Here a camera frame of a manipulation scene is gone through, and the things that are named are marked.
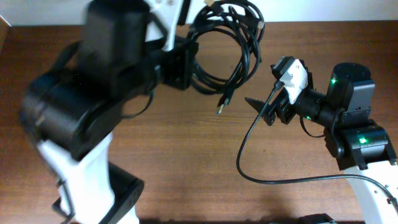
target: cable tip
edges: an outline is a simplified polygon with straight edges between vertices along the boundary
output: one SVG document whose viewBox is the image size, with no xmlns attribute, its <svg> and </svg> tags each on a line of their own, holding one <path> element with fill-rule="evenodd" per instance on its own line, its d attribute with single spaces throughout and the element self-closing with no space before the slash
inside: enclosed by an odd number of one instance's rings
<svg viewBox="0 0 398 224">
<path fill-rule="evenodd" d="M 257 25 L 257 28 L 258 28 L 258 29 L 262 29 L 262 28 L 264 28 L 265 25 L 266 25 L 266 23 L 265 23 L 264 21 L 260 21 L 260 22 L 258 23 L 258 25 Z"/>
<path fill-rule="evenodd" d="M 222 104 L 220 107 L 218 107 L 218 111 L 217 111 L 217 115 L 221 114 L 221 112 L 223 112 L 225 105 Z"/>
<path fill-rule="evenodd" d="M 214 0 L 205 0 L 205 3 L 210 7 L 214 4 Z"/>
</svg>

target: black base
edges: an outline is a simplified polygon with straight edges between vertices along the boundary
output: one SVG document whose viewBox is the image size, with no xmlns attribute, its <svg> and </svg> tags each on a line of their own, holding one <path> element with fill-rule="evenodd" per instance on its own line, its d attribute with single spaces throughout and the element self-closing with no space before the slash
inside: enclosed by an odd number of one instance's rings
<svg viewBox="0 0 398 224">
<path fill-rule="evenodd" d="M 144 189 L 142 180 L 112 163 L 109 163 L 109 181 L 114 192 L 115 202 L 99 224 L 117 224 L 136 204 Z M 68 215 L 62 211 L 60 204 L 61 198 L 58 198 L 52 208 L 66 218 Z"/>
</svg>

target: white background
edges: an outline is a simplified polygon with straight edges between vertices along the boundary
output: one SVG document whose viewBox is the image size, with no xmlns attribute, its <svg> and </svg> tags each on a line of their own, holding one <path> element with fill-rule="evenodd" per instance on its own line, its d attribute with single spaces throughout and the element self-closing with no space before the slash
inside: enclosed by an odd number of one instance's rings
<svg viewBox="0 0 398 224">
<path fill-rule="evenodd" d="M 0 0 L 13 26 L 82 24 L 90 0 Z M 192 0 L 188 22 L 204 6 Z M 398 19 L 398 0 L 251 0 L 266 21 L 368 21 Z"/>
</svg>

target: green led indicator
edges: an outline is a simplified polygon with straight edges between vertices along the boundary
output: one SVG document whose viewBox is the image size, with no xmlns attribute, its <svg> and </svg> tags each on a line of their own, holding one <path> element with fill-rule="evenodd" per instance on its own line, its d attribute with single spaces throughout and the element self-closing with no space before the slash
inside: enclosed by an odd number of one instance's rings
<svg viewBox="0 0 398 224">
<path fill-rule="evenodd" d="M 366 140 L 366 138 L 360 138 L 360 139 L 359 139 L 359 142 L 360 142 L 361 144 L 367 143 L 367 141 L 368 141 L 368 140 Z"/>
</svg>

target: wood grain tabletop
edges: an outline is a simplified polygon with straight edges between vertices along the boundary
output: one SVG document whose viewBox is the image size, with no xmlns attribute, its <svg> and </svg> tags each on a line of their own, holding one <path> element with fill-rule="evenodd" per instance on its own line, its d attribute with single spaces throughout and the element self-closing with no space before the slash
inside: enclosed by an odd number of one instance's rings
<svg viewBox="0 0 398 224">
<path fill-rule="evenodd" d="M 187 28 L 179 29 L 180 35 Z M 80 38 L 80 27 L 12 27 L 0 56 L 0 223 L 60 223 L 50 206 L 58 198 L 55 177 L 25 139 L 18 112 L 27 85 L 46 72 L 57 54 Z M 228 36 L 200 38 L 198 61 L 229 77 L 240 49 Z M 398 22 L 278 22 L 266 24 L 262 64 L 219 116 L 220 96 L 193 88 L 159 86 L 150 108 L 114 130 L 109 160 L 144 180 L 137 203 L 142 219 L 176 221 L 271 221 L 327 213 L 335 220 L 362 220 L 345 180 L 259 185 L 237 172 L 236 155 L 256 112 L 245 96 L 266 100 L 274 77 L 269 65 L 283 55 L 305 60 L 318 91 L 326 93 L 340 62 L 367 66 L 376 83 L 372 114 L 398 147 Z M 125 106 L 140 111 L 147 98 Z M 308 130 L 322 127 L 307 122 Z M 273 127 L 259 122 L 246 145 L 242 169 L 260 179 L 340 174 L 322 139 L 307 136 L 298 117 Z"/>
</svg>

